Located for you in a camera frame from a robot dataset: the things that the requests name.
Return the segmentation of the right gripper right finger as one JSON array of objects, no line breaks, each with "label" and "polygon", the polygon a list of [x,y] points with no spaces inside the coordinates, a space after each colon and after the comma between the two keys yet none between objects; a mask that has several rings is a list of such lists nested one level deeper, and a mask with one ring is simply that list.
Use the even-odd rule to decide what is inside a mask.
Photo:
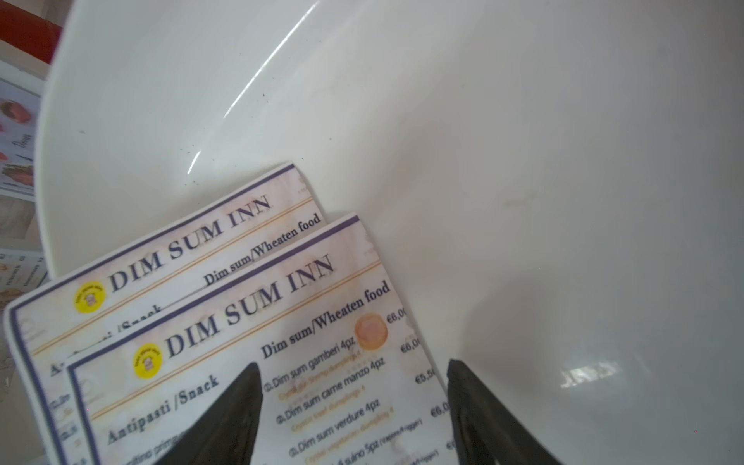
[{"label": "right gripper right finger", "polygon": [[453,441],[461,464],[560,464],[466,363],[451,360],[447,376]]}]

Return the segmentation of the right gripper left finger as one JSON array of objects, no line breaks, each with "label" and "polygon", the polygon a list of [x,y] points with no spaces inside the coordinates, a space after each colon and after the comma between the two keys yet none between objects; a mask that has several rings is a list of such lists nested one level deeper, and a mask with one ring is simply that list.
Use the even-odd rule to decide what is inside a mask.
[{"label": "right gripper left finger", "polygon": [[161,457],[160,464],[249,465],[263,406],[261,371],[250,363]]}]

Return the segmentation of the dim sum menu sheet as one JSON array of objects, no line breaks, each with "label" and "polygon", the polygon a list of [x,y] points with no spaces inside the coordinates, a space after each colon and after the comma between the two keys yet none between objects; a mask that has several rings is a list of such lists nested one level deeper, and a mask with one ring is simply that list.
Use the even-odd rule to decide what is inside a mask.
[{"label": "dim sum menu sheet", "polygon": [[447,395],[354,214],[71,358],[83,459],[164,459],[246,368],[256,464],[457,461]]},{"label": "dim sum menu sheet", "polygon": [[5,335],[48,460],[84,463],[64,373],[71,356],[133,331],[325,222],[300,171],[285,164],[12,301]]}]

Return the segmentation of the white menu holder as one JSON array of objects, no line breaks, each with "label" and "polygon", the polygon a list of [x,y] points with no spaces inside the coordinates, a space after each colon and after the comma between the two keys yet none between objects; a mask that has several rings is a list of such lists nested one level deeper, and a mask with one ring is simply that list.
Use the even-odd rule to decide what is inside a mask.
[{"label": "white menu holder", "polygon": [[4,311],[13,300],[48,282],[48,266],[44,254],[2,248],[0,278],[1,310]]},{"label": "white menu holder", "polygon": [[1,61],[1,194],[31,202],[43,87],[41,79]]}]

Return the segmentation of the white plastic tray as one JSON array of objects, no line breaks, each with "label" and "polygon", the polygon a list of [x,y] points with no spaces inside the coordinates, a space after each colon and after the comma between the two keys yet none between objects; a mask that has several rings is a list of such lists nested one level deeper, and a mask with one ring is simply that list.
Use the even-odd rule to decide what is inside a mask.
[{"label": "white plastic tray", "polygon": [[286,162],[567,464],[743,460],[739,1],[78,1],[56,275]]}]

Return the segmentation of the red pen cup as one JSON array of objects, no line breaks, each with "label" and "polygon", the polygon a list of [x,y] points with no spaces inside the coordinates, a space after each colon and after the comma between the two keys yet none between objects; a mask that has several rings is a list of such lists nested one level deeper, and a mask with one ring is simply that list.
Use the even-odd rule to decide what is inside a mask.
[{"label": "red pen cup", "polygon": [[50,65],[63,28],[6,1],[1,2],[1,41]]}]

